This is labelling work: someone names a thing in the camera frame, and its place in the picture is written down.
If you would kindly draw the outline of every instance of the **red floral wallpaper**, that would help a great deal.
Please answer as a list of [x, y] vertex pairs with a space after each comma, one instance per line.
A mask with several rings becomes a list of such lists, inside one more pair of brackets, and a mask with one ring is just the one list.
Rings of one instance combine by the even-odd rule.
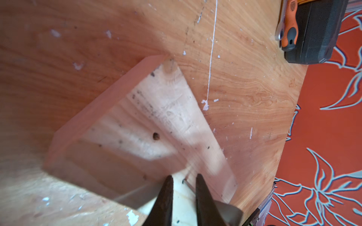
[[362, 11], [347, 13], [332, 58], [310, 65], [265, 225], [362, 225]]

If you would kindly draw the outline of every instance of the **wooden block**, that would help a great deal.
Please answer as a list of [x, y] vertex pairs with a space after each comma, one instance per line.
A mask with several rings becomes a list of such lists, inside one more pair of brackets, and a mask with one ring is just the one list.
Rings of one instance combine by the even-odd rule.
[[165, 177], [174, 177], [174, 219], [196, 222], [201, 173], [215, 200], [237, 182], [177, 63], [150, 56], [55, 134], [44, 169], [148, 214]]

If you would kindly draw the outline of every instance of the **hole in wood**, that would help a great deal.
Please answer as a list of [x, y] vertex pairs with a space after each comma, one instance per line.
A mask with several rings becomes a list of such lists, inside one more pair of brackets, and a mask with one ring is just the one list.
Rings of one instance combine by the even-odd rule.
[[153, 139], [154, 140], [159, 140], [160, 139], [160, 135], [158, 133], [153, 133]]

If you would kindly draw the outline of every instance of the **wooden surface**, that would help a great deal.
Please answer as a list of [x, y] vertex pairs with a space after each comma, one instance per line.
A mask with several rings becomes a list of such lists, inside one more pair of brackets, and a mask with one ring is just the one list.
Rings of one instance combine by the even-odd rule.
[[229, 203], [237, 189], [184, 75], [163, 55], [143, 59], [62, 126], [44, 168], [144, 214], [172, 175], [178, 225], [197, 225], [197, 174], [217, 201]]
[[[46, 150], [56, 130], [144, 57], [174, 56], [203, 108], [215, 7], [214, 0], [0, 2], [3, 225], [82, 225], [70, 217], [80, 202], [60, 211], [78, 188], [41, 172]], [[280, 1], [219, 0], [217, 9], [204, 115], [239, 184], [231, 203], [247, 216], [270, 191], [307, 67], [288, 64], [274, 40]], [[56, 201], [37, 209], [46, 196]], [[123, 209], [92, 198], [84, 225], [102, 225], [95, 220], [106, 213], [97, 209]]]

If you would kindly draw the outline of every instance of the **wood edge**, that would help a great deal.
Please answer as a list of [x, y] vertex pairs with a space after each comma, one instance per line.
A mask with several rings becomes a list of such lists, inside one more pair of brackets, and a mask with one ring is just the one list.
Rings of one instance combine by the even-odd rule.
[[43, 169], [50, 169], [51, 164], [67, 146], [79, 139], [100, 117], [124, 98], [168, 57], [168, 55], [154, 55], [144, 58], [58, 129], [54, 133], [48, 148]]

